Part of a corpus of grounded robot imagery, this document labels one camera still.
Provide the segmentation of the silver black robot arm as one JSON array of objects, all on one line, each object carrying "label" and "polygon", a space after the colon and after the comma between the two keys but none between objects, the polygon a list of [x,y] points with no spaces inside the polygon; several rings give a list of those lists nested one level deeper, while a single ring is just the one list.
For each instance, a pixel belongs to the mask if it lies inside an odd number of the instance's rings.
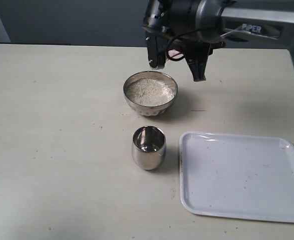
[{"label": "silver black robot arm", "polygon": [[208,57],[225,40],[266,42],[289,51],[294,68],[294,1],[151,0],[142,24],[149,65],[162,69],[176,50],[194,81],[205,80]]}]

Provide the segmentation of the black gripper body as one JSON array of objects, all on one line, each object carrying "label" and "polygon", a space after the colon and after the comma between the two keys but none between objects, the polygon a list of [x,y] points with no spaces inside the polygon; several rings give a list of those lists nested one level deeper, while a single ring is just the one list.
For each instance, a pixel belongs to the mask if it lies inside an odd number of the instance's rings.
[{"label": "black gripper body", "polygon": [[213,11],[207,10],[208,0],[150,0],[142,27],[146,34],[167,40],[165,53],[177,50],[188,55],[192,44],[200,44],[201,31],[213,30]]}]

